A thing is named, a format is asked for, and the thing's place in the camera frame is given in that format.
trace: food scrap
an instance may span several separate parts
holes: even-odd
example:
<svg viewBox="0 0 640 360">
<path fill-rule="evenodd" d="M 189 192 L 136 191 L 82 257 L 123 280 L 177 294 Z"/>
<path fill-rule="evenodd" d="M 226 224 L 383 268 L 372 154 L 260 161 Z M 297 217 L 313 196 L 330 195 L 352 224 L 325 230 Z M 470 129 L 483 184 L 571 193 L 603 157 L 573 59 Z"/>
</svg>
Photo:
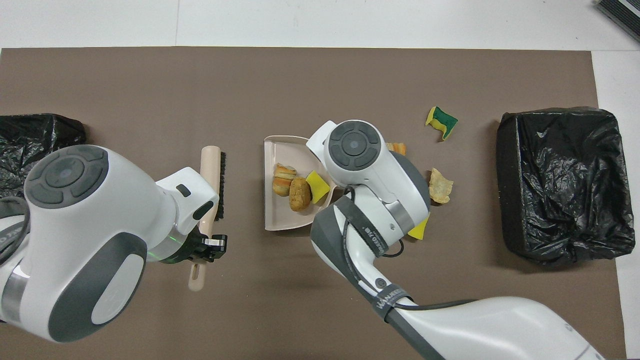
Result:
<svg viewBox="0 0 640 360">
<path fill-rule="evenodd" d="M 431 199 L 439 204 L 446 204 L 449 202 L 449 194 L 453 189 L 453 181 L 447 180 L 436 169 L 431 169 L 431 179 L 429 180 L 429 196 Z"/>
<path fill-rule="evenodd" d="M 289 207 L 293 211 L 303 211 L 311 203 L 311 187 L 304 177 L 291 181 L 289 189 Z"/>
<path fill-rule="evenodd" d="M 296 177 L 296 174 L 295 168 L 277 163 L 276 169 L 273 171 L 273 192 L 282 197 L 289 196 L 291 181 Z"/>
<path fill-rule="evenodd" d="M 458 123 L 458 119 L 442 111 L 438 106 L 434 106 L 429 111 L 425 126 L 431 125 L 434 129 L 442 131 L 442 141 L 446 140 L 453 127 Z"/>
<path fill-rule="evenodd" d="M 406 145 L 403 142 L 388 142 L 386 145 L 389 151 L 395 151 L 400 155 L 406 156 Z"/>
</svg>

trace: green and yellow sponge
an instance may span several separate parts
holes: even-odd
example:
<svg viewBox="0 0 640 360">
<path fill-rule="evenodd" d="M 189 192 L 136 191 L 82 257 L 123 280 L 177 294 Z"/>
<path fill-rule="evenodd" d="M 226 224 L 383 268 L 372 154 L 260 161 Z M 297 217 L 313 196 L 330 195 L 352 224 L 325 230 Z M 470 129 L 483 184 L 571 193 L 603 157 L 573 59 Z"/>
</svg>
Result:
<svg viewBox="0 0 640 360">
<path fill-rule="evenodd" d="M 457 123 L 458 119 L 442 111 L 438 106 L 434 106 L 429 111 L 427 122 L 424 125 L 431 124 L 436 130 L 442 131 L 442 141 L 444 141 L 451 135 L 451 131 Z"/>
</svg>

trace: black garbage bag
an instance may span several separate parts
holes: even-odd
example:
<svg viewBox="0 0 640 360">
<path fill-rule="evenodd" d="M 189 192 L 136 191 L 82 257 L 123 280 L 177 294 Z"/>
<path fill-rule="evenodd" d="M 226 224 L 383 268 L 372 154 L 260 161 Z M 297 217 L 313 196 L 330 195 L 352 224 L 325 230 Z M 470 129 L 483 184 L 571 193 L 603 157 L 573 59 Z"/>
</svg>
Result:
<svg viewBox="0 0 640 360">
<path fill-rule="evenodd" d="M 77 120 L 55 114 L 0 115 L 0 198 L 24 197 L 24 180 L 39 160 L 85 142 Z"/>
<path fill-rule="evenodd" d="M 510 251 L 542 265 L 565 265 L 633 250 L 627 169 L 612 113 L 506 113 L 496 150 L 502 233 Z"/>
</svg>

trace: black bristles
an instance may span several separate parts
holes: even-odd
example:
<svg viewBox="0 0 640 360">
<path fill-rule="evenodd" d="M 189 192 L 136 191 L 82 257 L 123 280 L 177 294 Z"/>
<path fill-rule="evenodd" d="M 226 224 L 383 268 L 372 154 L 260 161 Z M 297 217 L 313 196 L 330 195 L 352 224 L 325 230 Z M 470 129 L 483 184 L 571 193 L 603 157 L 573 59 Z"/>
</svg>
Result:
<svg viewBox="0 0 640 360">
<path fill-rule="evenodd" d="M 223 199 L 225 198 L 225 167 L 227 166 L 227 153 L 220 152 L 220 199 L 218 200 L 218 212 L 216 213 L 216 218 L 214 221 L 218 221 L 221 218 L 225 217 L 225 202 Z"/>
<path fill-rule="evenodd" d="M 640 41 L 640 1 L 638 0 L 599 0 L 597 8 L 608 16 L 629 35 Z"/>
</svg>

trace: white floor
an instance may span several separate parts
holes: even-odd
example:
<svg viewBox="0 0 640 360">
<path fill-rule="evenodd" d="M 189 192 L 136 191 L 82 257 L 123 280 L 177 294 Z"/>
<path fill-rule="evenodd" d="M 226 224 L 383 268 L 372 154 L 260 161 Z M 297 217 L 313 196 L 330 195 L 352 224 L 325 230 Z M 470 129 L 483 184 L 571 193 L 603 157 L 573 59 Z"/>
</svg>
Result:
<svg viewBox="0 0 640 360">
<path fill-rule="evenodd" d="M 640 43 L 591 0 L 0 2 L 0 48 L 173 45 L 593 51 L 600 107 L 620 123 L 640 214 Z M 640 357 L 640 253 L 616 262 L 627 356 Z"/>
</svg>

